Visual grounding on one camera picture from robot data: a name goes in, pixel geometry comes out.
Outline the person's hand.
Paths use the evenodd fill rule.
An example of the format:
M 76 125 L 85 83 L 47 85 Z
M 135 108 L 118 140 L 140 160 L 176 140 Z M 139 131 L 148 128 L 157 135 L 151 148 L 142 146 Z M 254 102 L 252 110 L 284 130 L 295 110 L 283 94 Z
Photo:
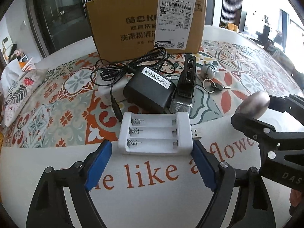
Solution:
M 294 226 L 303 225 L 303 192 L 292 189 L 290 193 L 290 209 L 289 213 L 292 216 Z

